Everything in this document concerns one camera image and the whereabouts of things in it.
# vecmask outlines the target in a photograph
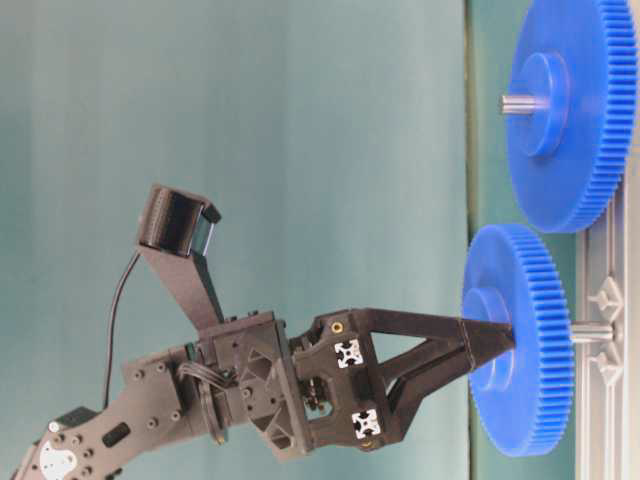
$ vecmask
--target black cable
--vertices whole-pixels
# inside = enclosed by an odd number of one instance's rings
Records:
[[[104,390],[102,397],[102,408],[106,409],[109,406],[109,388],[111,386],[111,370],[113,369],[113,336],[116,324],[116,313],[118,311],[118,302],[124,289],[124,284],[127,283],[127,278],[131,274],[133,267],[136,266],[136,262],[140,258],[140,253],[137,251],[131,256],[127,267],[124,269],[120,281],[116,286],[116,291],[113,294],[113,300],[111,301],[111,311],[109,312],[109,326],[107,328],[107,365],[104,373]]]

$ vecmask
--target metal shaft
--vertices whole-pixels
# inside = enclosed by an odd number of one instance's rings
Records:
[[[573,343],[611,342],[614,338],[613,326],[603,323],[574,323],[571,325]]]
[[[536,99],[531,95],[502,95],[500,112],[503,115],[531,115],[536,110]]]

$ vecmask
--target large blue gear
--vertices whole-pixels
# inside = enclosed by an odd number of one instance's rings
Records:
[[[627,0],[534,0],[509,94],[536,98],[506,119],[511,178],[529,222],[589,227],[624,173],[636,110],[636,39]]]
[[[574,382],[569,312],[542,241],[522,225],[489,225],[469,250],[464,318],[511,322],[515,349],[470,376],[484,428],[508,456],[543,455],[560,441]]]

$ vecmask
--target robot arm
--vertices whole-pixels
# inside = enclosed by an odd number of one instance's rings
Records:
[[[222,444],[248,422],[280,461],[376,450],[404,438],[426,395],[514,346],[509,324],[388,310],[322,315],[291,339],[273,312],[225,319],[204,257],[219,220],[206,199],[153,187],[137,250],[198,339],[124,365],[119,397],[51,422],[12,480],[112,478],[145,451],[205,434]],[[423,341],[379,362],[372,333]]]

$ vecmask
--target gripper jaw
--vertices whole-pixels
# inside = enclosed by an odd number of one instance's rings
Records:
[[[424,340],[380,363],[373,333]],[[425,396],[513,348],[514,340],[509,324],[366,308],[317,317],[290,345],[298,380],[321,392],[305,403],[331,404],[332,415],[310,424],[316,446],[374,450],[404,438]],[[364,422],[356,417],[365,414],[375,415],[377,427],[358,432]],[[344,440],[336,442],[337,433]]]

